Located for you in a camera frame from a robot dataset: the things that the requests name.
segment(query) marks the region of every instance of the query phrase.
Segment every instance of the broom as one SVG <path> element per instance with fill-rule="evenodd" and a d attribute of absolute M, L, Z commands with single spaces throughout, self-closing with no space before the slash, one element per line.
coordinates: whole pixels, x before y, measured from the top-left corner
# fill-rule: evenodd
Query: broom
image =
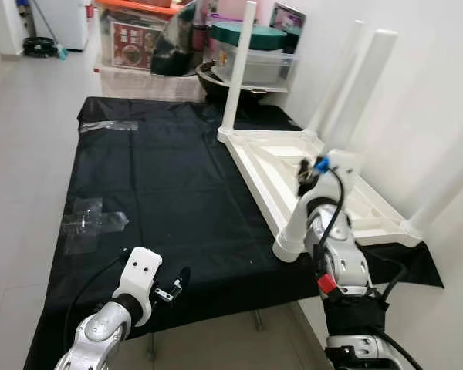
<path fill-rule="evenodd" d="M 59 40 L 56 39 L 52 28 L 49 26 L 48 22 L 46 21 L 45 15 L 43 14 L 41 8 L 38 6 L 38 3 L 36 2 L 36 0 L 32 0 L 32 3 L 36 7 L 36 9 L 38 9 L 39 15 L 41 15 L 42 20 L 46 24 L 46 28 L 48 29 L 49 33 L 52 35 L 53 41 L 55 41 L 56 52 L 58 53 L 59 58 L 61 60 L 65 60 L 68 54 L 67 49 L 65 49 L 63 46 L 59 44 Z"/>

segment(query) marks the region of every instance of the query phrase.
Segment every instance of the white refrigerator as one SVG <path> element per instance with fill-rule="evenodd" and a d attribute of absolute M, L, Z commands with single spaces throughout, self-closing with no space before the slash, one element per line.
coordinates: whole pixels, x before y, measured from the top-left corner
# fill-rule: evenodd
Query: white refrigerator
<path fill-rule="evenodd" d="M 84 50 L 87 43 L 86 0 L 35 0 L 59 43 L 67 49 Z M 36 35 L 52 37 L 34 2 L 31 2 Z"/>

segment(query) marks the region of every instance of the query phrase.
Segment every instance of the black cable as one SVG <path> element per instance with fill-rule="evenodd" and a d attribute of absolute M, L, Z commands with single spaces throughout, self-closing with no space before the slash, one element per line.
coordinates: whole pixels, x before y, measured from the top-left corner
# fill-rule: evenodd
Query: black cable
<path fill-rule="evenodd" d="M 400 352 L 401 355 L 405 357 L 408 362 L 410 362 L 410 364 L 415 368 L 415 370 L 423 370 L 423 368 L 418 364 L 418 362 L 416 362 L 415 359 L 411 357 L 411 355 L 408 352 L 406 352 L 403 347 L 401 347 L 394 339 L 392 339 L 392 337 L 390 337 L 388 334 L 386 334 L 379 328 L 370 327 L 370 330 L 373 331 L 375 335 L 377 335 L 384 341 L 387 341 L 390 345 L 394 347 L 394 349 Z"/>
<path fill-rule="evenodd" d="M 345 201 L 345 187 L 343 186 L 343 182 L 341 181 L 340 177 L 336 173 L 335 169 L 329 168 L 328 171 L 331 172 L 335 176 L 336 180 L 338 181 L 338 185 L 340 186 L 340 198 L 338 200 L 338 204 L 336 205 L 336 209 L 334 210 L 333 217 L 331 218 L 331 221 L 328 223 L 326 229 L 324 230 L 324 234 L 322 235 L 321 240 L 319 241 L 320 250 L 323 249 L 324 244 L 326 243 L 326 239 L 330 235 L 331 229 L 333 228 L 334 223 L 336 222 L 336 219 L 338 218 L 338 215 L 343 209 L 343 202 Z"/>
<path fill-rule="evenodd" d="M 77 293 L 76 297 L 70 302 L 69 308 L 67 309 L 67 313 L 65 315 L 65 321 L 63 322 L 63 351 L 67 352 L 69 350 L 69 347 L 67 345 L 67 331 L 69 330 L 69 321 L 70 321 L 70 314 L 72 313 L 72 309 L 76 305 L 77 301 L 79 300 L 80 296 L 84 293 L 84 291 L 95 281 L 103 272 L 108 270 L 110 267 L 112 267 L 116 262 L 122 261 L 123 256 L 119 256 L 112 260 L 109 264 L 107 264 L 105 267 L 100 269 L 98 272 L 96 272 L 86 283 L 83 285 L 82 288 L 80 288 L 79 292 Z"/>
<path fill-rule="evenodd" d="M 386 258 L 386 257 L 382 257 L 380 256 L 379 254 L 377 253 L 374 253 L 373 251 L 369 251 L 367 249 L 364 250 L 367 254 L 370 254 L 371 256 L 374 256 L 375 258 L 378 258 L 382 261 L 385 261 L 385 262 L 389 262 L 391 264 L 396 264 L 397 266 L 400 267 L 400 272 L 397 273 L 397 275 L 395 277 L 393 277 L 393 280 L 391 280 L 389 282 L 389 284 L 387 285 L 386 289 L 384 289 L 384 292 L 382 294 L 382 296 L 380 297 L 381 301 L 382 302 L 385 302 L 387 301 L 387 298 L 389 297 L 389 294 L 391 293 L 391 291 L 393 290 L 394 286 L 401 280 L 403 279 L 407 272 L 408 272 L 408 269 L 407 267 L 402 264 L 401 262 L 399 261 L 396 261 L 396 260 L 392 260 L 390 258 Z"/>

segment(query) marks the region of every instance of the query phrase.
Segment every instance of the stool leg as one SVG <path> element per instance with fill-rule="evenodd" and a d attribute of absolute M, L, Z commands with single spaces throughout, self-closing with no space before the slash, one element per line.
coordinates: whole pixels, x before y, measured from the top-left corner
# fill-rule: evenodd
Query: stool leg
<path fill-rule="evenodd" d="M 254 310 L 254 321 L 255 321 L 255 330 L 263 331 L 264 325 L 262 324 L 262 318 L 259 310 Z"/>
<path fill-rule="evenodd" d="M 156 344 L 154 343 L 154 333 L 149 334 L 146 357 L 149 362 L 153 362 L 156 359 Z"/>

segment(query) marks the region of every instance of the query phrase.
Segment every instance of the white wall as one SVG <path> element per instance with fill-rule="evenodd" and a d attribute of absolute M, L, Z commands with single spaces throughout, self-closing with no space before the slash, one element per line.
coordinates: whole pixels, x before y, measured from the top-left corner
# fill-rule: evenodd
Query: white wall
<path fill-rule="evenodd" d="M 27 36 L 15 0 L 0 0 L 0 53 L 18 55 Z"/>
<path fill-rule="evenodd" d="M 291 93 L 273 101 L 301 126 L 323 96 L 353 20 L 399 32 L 350 147 L 367 155 L 363 177 L 409 217 L 463 158 L 463 0 L 282 2 L 305 12 L 307 23 Z M 272 3 L 263 3 L 263 22 Z M 387 331 L 424 368 L 463 368 L 463 191 L 425 240 L 446 289 L 398 285 Z M 320 300 L 302 306 L 323 339 Z"/>

